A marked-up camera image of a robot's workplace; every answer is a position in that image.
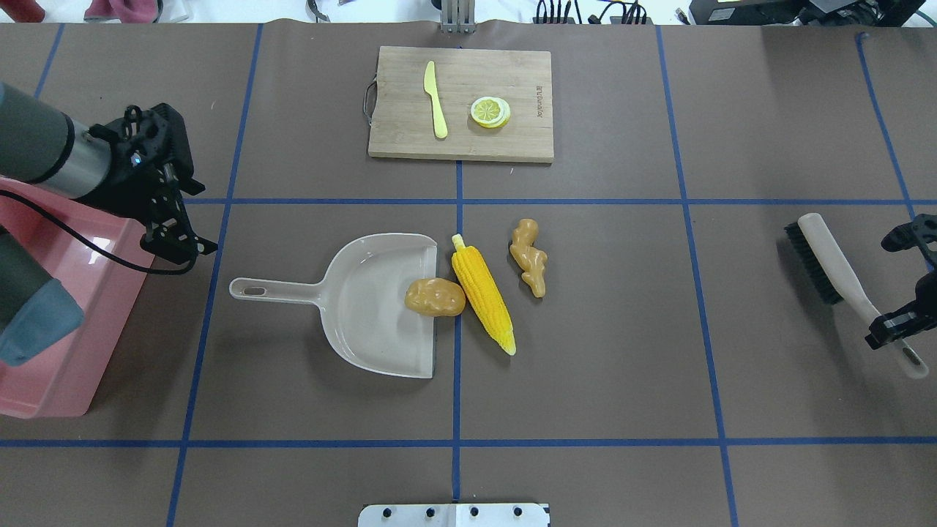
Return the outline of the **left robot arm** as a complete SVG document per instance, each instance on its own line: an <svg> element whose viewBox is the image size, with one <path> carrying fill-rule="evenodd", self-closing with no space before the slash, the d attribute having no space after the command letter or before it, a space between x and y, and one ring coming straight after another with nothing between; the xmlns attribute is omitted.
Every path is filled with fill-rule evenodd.
<svg viewBox="0 0 937 527"><path fill-rule="evenodd" d="M194 231L184 195L204 184L194 177L184 118L160 103L128 105L121 118L84 126L30 94L2 84L2 176L33 184L144 227L141 249L185 274L217 251ZM1 236L2 363L20 367L76 330L84 313L9 230Z"/></svg>

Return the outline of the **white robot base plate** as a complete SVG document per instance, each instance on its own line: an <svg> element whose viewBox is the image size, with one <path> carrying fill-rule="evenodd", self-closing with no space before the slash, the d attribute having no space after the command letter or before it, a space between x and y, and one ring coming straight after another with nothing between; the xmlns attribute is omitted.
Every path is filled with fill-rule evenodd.
<svg viewBox="0 0 937 527"><path fill-rule="evenodd" d="M371 504L358 526L550 526L549 506L536 503Z"/></svg>

